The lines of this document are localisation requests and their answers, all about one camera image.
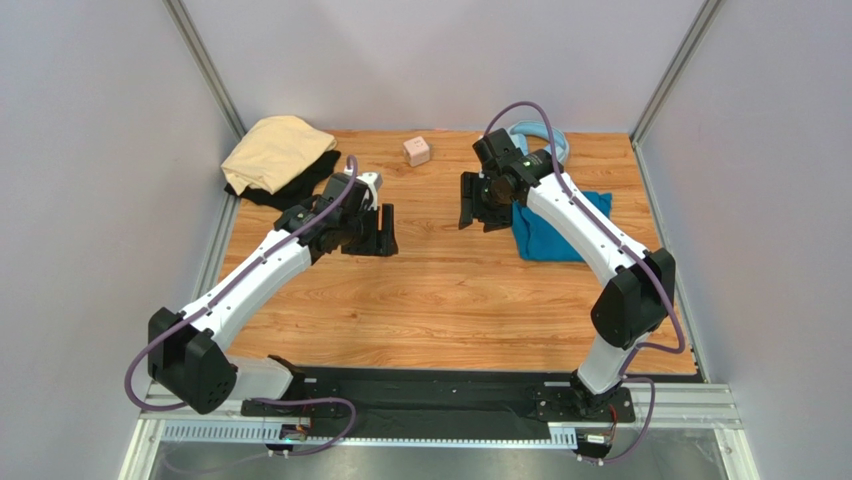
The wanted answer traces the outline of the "blue t shirt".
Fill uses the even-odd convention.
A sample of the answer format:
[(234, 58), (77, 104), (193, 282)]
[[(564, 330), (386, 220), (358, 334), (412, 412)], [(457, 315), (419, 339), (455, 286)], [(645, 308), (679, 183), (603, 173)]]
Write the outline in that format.
[(582, 255), (546, 220), (517, 201), (512, 204), (511, 231), (522, 260), (585, 262)]

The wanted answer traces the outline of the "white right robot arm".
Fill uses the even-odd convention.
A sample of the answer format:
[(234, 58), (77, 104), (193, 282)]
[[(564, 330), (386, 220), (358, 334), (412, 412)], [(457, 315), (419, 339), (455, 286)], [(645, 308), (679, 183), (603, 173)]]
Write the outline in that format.
[(513, 205), (525, 205), (567, 241), (603, 290), (590, 318), (596, 336), (572, 373), (567, 407), (589, 418), (607, 410), (648, 337), (674, 311), (676, 262), (619, 229), (543, 149), (514, 149), (487, 158), (480, 172), (460, 176), (460, 228), (479, 221), (486, 232), (506, 228)]

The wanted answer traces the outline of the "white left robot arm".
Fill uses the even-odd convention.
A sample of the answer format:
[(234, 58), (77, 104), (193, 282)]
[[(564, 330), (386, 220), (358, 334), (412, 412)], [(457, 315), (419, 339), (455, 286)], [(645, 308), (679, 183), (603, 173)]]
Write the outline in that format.
[(248, 321), (286, 283), (322, 256), (397, 254), (393, 207), (378, 201), (382, 177), (352, 169), (332, 174), (323, 192), (284, 213), (259, 246), (224, 280), (179, 312), (158, 310), (148, 324), (150, 377), (179, 406), (208, 414), (228, 400), (279, 400), (294, 368), (279, 358), (227, 356)]

